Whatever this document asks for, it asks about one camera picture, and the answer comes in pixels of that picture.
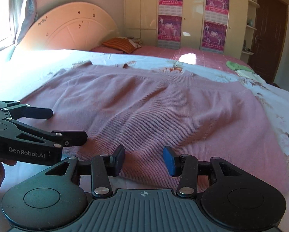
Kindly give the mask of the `lower right purple poster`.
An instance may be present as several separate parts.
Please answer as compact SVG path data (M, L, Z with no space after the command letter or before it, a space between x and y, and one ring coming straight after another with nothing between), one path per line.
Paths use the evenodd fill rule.
M226 25L204 21L201 48L203 51L223 54L226 39Z

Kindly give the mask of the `white floral bed sheet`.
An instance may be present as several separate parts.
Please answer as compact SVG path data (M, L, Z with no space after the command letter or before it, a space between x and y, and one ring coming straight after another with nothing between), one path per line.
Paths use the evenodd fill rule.
M0 53L0 100L20 100L32 90L47 82L57 72L75 68L87 61L101 65L123 65L119 61L114 64L104 53L78 50L43 50L33 51L26 55L16 55L8 60ZM173 66L150 67L145 65L133 68L175 73ZM248 78L197 65L185 64L183 71L195 73L217 82L240 82L250 89L261 102L278 138L279 145L286 156L289 170L289 92L267 83L258 83ZM289 192L285 196L286 213L279 225L283 231L289 231Z

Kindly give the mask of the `orange striped pillow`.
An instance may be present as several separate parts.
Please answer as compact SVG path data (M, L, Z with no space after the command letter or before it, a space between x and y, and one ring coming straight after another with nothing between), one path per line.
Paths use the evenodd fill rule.
M140 38L132 37L114 37L102 43L105 47L117 49L127 54L131 54L141 48L142 44L143 41Z

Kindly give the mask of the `pink knit sweater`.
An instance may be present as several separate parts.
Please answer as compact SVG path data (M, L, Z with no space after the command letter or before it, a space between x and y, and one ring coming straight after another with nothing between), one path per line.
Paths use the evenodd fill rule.
M54 111L47 121L27 120L31 126L87 133L87 142L65 148L65 155L90 160L124 146L121 176L138 183L176 188L162 158L170 146L202 161L221 157L289 190L285 156L266 113L239 82L86 63L58 73L23 102Z

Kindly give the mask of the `cream wardrobe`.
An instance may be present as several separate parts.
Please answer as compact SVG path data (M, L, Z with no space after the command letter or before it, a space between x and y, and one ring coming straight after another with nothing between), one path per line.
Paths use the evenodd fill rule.
M159 0L124 0L124 28L128 37L140 38L146 46L156 46L158 40ZM226 49L224 54L239 59L248 15L248 0L231 0L227 17ZM178 47L201 47L205 0L183 0L179 16L182 18Z

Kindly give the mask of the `white folded cloth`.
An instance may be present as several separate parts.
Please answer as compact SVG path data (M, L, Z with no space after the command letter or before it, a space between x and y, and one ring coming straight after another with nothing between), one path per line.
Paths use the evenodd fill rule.
M266 83L265 80L263 80L258 74L250 72L250 71L245 71L245 70L236 70L236 73L241 76L241 77L245 77L245 78L249 78L252 80L255 80L257 82L260 83Z

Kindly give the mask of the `grey window curtain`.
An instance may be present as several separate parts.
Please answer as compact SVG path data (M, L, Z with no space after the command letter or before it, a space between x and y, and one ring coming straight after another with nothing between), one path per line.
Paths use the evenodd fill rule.
M36 20L36 0L9 0L9 23L13 44L21 42Z

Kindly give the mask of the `cream wooden headboard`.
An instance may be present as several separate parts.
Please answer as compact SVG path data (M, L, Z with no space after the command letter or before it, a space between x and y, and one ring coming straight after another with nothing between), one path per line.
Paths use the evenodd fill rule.
M116 23L105 10L87 2L71 2L60 5L39 18L17 45L16 51L89 51L104 41L119 36Z

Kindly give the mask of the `pink checked bed cover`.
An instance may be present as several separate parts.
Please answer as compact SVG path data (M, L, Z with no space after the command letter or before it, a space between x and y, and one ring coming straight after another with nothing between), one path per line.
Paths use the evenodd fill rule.
M176 70L179 70L183 68L185 64L190 64L234 74L235 71L232 71L226 66L226 62L231 61L251 68L240 59L187 47L173 50L142 46L133 53L127 54L123 51L100 45L92 48L90 51L104 53L114 64L122 61L131 66L140 65L144 67L146 64L150 67L173 66Z

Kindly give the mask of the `dark brown door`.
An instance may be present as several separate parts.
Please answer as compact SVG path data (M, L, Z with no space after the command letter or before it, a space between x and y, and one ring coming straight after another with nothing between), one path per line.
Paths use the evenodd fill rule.
M288 5L281 0L257 0L256 33L249 66L267 83L274 82L284 47Z

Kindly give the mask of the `green folded cloth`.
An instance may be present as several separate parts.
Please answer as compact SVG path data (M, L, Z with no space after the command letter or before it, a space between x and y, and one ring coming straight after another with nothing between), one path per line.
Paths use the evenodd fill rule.
M238 71L238 70L243 70L243 71L247 71L247 72L251 72L254 73L254 71L247 67L247 66L243 66L241 64L238 64L236 62L231 62L231 61L227 61L226 62L226 66L231 69L232 71Z

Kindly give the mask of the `upper right purple poster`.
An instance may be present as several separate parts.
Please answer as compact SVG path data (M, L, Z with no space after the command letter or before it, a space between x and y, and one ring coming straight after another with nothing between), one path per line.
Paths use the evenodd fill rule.
M229 0L205 0L204 20L227 26Z

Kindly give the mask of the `lower left purple poster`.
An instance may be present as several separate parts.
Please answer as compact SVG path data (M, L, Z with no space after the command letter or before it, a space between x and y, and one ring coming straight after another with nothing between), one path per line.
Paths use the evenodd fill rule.
M157 45L160 48L177 50L181 44L182 17L159 15Z

